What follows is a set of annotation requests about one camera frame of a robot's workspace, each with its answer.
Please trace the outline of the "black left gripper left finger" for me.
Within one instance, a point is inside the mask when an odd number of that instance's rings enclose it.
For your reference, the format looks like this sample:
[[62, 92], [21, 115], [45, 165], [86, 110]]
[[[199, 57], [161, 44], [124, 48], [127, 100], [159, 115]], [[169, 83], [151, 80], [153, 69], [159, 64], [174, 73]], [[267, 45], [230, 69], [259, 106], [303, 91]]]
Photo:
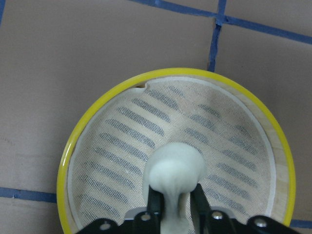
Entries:
[[157, 217], [162, 218], [162, 193], [155, 191], [149, 186], [147, 211]]

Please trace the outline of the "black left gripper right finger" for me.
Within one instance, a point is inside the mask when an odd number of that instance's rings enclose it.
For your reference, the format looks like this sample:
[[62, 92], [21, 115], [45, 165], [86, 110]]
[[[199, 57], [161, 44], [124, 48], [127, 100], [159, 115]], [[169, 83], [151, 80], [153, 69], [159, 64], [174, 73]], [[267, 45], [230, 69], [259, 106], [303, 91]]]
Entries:
[[197, 184], [191, 192], [191, 216], [192, 219], [205, 219], [211, 207], [207, 201], [201, 184]]

